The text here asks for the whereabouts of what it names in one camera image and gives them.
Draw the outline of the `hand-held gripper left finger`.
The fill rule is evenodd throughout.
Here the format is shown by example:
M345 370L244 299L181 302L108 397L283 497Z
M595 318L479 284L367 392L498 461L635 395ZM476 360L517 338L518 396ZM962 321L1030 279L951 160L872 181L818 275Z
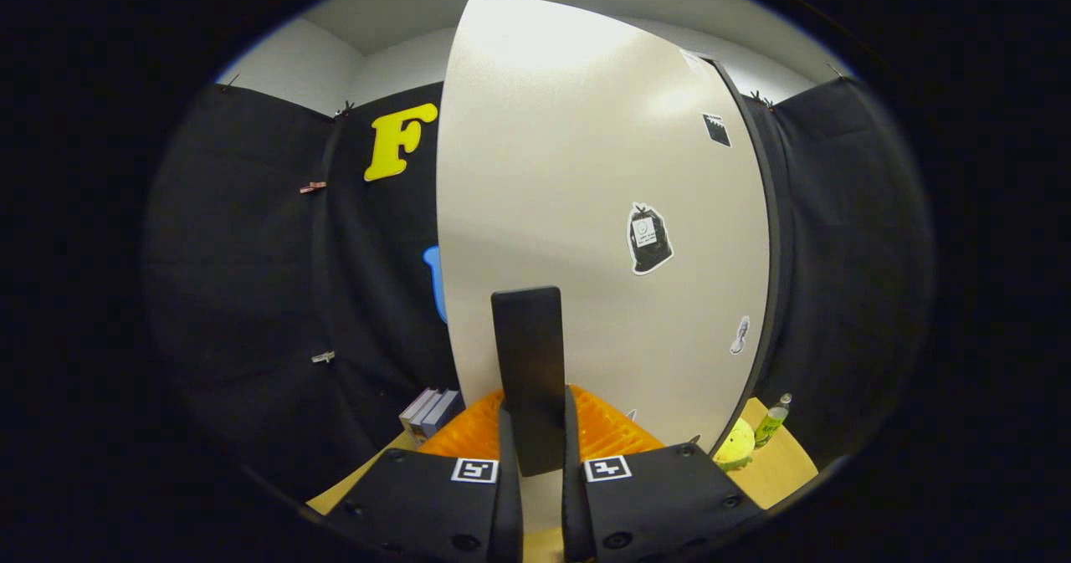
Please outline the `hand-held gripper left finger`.
M364 562L521 562L521 476L504 392L471 404L421 448L384 448L325 518Z

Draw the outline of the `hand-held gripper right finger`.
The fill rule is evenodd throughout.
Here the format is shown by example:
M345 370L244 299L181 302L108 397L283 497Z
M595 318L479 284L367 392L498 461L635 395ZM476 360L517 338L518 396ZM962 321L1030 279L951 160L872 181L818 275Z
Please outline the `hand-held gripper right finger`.
M766 520L695 443L592 455L595 429L622 438L623 419L584 389L565 389L567 562L708 562Z

